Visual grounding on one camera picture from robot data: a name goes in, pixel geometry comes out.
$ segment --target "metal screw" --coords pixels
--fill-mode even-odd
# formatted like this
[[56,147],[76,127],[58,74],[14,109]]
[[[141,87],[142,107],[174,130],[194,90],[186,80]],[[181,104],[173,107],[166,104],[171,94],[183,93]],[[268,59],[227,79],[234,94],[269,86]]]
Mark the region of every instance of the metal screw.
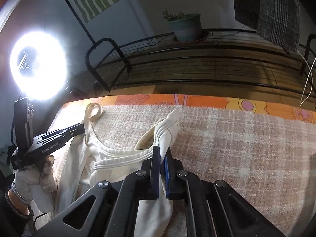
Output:
[[223,181],[223,180],[217,180],[217,181],[215,182],[215,184],[216,184],[217,187],[222,188],[222,187],[224,187],[224,186],[226,185],[226,182]]
[[102,189],[107,188],[109,186],[109,182],[108,181],[98,182],[98,186]]
[[145,170],[138,170],[138,171],[136,172],[136,175],[137,175],[137,176],[144,177],[144,176],[147,175],[147,172],[146,172]]
[[188,176],[189,172],[187,170],[179,170],[178,175],[179,176]]

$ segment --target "plant pot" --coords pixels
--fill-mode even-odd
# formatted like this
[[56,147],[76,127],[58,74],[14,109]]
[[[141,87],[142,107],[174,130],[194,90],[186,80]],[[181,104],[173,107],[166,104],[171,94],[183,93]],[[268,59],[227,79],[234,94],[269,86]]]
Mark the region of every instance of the plant pot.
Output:
[[200,14],[198,13],[188,14],[185,19],[168,21],[168,23],[179,42],[195,41],[202,36]]

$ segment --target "white wall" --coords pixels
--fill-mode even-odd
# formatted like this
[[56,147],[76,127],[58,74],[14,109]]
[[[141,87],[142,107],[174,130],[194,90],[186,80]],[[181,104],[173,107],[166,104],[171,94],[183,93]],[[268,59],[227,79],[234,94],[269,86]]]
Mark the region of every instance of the white wall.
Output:
[[[310,34],[316,34],[316,26],[300,3],[301,19],[300,19],[300,43],[306,45],[307,38]],[[316,52],[316,39],[312,40],[311,48]]]
[[242,28],[235,20],[233,0],[138,0],[155,34],[170,32],[162,13],[200,13],[203,28]]

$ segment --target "orange floral fabric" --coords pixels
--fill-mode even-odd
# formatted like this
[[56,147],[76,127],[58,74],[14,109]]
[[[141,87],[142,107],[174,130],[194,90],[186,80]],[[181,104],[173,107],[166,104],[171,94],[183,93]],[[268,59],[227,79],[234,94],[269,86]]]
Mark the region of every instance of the orange floral fabric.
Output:
[[289,105],[246,100],[239,98],[198,96],[184,94],[135,94],[118,95],[79,100],[64,104],[65,107],[86,106],[91,102],[106,105],[183,105],[190,107],[212,107],[227,110],[252,111],[257,114],[277,116],[316,124],[316,112]]

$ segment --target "white tank top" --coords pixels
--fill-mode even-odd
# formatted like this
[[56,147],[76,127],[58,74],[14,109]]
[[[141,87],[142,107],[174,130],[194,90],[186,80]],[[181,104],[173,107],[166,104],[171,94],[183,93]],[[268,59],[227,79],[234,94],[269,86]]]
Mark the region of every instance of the white tank top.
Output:
[[[86,107],[83,121],[85,136],[77,136],[71,142],[58,186],[59,202],[55,213],[64,210],[99,181],[118,182],[139,170],[142,162],[151,158],[154,145],[159,145],[163,160],[168,147],[172,146],[176,139],[176,122],[182,117],[179,110],[172,111],[167,117],[158,120],[155,126],[140,138],[133,150],[117,150],[106,147],[93,130],[91,122],[100,119],[101,112],[102,109],[97,103],[90,103]],[[150,138],[154,139],[151,147],[141,150],[142,145]],[[157,201],[139,202],[135,237],[160,237],[168,225],[172,202],[166,198],[161,179],[160,182]]]

